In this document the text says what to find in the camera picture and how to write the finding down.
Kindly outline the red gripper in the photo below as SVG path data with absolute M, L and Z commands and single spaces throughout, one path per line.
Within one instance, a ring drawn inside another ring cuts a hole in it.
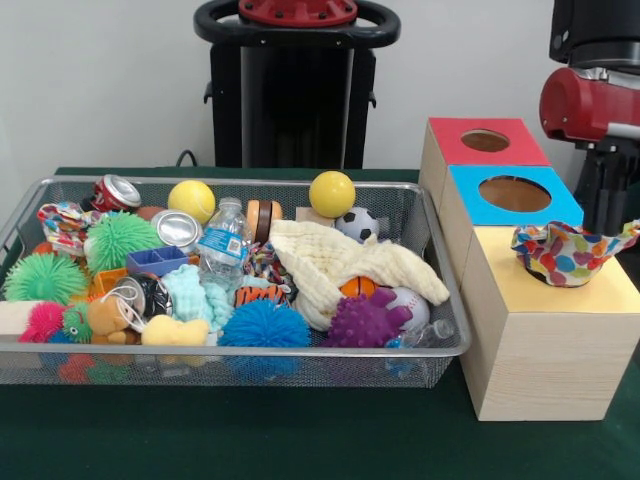
M 540 123 L 550 139 L 598 144 L 605 139 L 639 140 L 639 77 L 593 67 L 562 67 L 546 80 L 539 101 Z M 612 157 L 589 150 L 585 160 L 584 227 L 610 227 Z M 639 148 L 618 156 L 615 224 L 624 224 L 629 187 L 639 178 Z

